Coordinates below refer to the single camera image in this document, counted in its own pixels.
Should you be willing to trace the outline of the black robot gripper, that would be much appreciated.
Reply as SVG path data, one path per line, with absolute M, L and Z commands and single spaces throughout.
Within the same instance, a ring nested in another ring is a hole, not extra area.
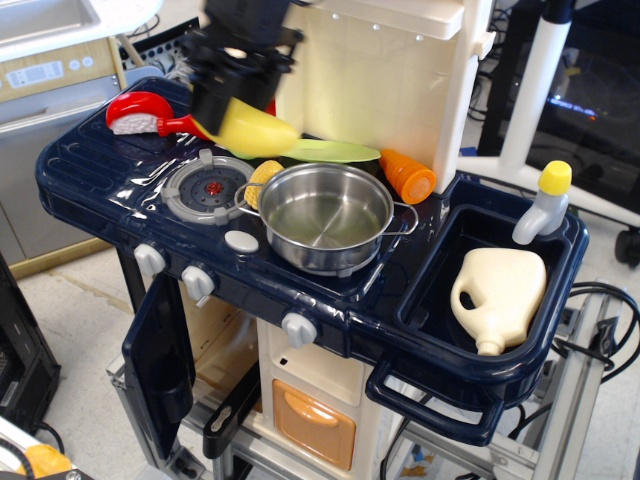
M 209 23 L 187 36 L 184 51 L 192 69 L 191 115 L 217 135 L 233 95 L 276 115 L 276 91 L 291 72 L 304 39 L 284 25 L 289 1 L 208 1 Z

